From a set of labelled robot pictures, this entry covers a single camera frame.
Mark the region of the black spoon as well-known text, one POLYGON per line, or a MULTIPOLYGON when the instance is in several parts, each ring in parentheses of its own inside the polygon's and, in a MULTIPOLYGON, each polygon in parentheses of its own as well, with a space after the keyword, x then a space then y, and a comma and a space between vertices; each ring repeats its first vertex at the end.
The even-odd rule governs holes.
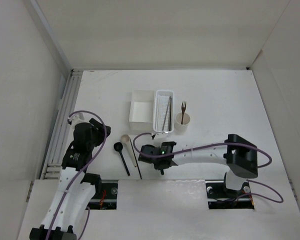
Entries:
POLYGON ((122 150, 123 150, 123 144, 122 144, 121 142, 116 142, 116 143, 113 145, 113 148, 114 148, 114 150, 115 150, 116 152, 119 153, 120 158, 121 158, 122 163, 123 163, 123 166, 124 166, 124 169, 125 169, 127 175, 130 176, 130 175, 131 175, 131 174, 130 174, 130 171, 129 171, 129 169, 128 169, 128 166, 127 166, 127 164, 126 164, 125 158, 124 158, 123 153, 122 153, 122 150))

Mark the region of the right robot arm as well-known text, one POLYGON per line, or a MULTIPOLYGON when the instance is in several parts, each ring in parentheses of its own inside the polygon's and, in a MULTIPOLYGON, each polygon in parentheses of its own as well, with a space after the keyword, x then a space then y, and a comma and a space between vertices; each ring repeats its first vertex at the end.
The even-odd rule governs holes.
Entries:
POLYGON ((246 179, 258 177, 257 146, 237 134, 229 134, 223 142, 205 148, 183 141, 164 141, 160 146, 146 144, 138 151, 138 160, 152 164, 162 174, 171 167, 186 164, 218 164, 227 166, 222 193, 233 197, 246 179))

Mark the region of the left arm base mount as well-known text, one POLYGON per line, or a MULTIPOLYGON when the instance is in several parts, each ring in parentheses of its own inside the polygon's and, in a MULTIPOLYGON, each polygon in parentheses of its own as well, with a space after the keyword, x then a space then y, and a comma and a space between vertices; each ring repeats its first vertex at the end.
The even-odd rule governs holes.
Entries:
POLYGON ((91 210, 116 210, 118 197, 118 181, 103 180, 100 189, 88 203, 91 210))

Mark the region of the brown wooden fork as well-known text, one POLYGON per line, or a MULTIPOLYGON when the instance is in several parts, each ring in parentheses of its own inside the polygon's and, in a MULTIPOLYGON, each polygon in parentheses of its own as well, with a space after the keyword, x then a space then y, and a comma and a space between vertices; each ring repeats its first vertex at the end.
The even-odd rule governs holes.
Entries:
POLYGON ((181 104, 181 121, 180 124, 183 125, 184 124, 184 115, 187 109, 187 102, 183 101, 181 104))

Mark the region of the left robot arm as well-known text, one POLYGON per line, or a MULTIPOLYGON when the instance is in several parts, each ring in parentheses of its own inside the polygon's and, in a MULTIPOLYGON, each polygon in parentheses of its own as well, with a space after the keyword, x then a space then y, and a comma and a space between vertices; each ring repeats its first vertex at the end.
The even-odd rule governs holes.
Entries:
POLYGON ((100 175, 88 173, 95 159, 93 150, 102 148, 111 133, 109 126, 94 118, 85 121, 83 114, 68 118, 73 128, 73 140, 62 160, 56 193, 45 218, 38 228, 32 228, 31 240, 79 240, 78 224, 84 211, 89 211, 90 200, 102 192, 100 175))

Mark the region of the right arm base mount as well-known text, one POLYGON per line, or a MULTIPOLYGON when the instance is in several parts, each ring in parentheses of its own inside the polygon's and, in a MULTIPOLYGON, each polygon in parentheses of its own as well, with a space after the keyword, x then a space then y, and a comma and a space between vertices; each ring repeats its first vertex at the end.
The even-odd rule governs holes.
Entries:
POLYGON ((250 185, 244 182, 240 190, 231 190, 225 187, 224 180, 207 180, 205 182, 207 204, 210 210, 248 209, 254 210, 254 202, 250 193, 250 185))

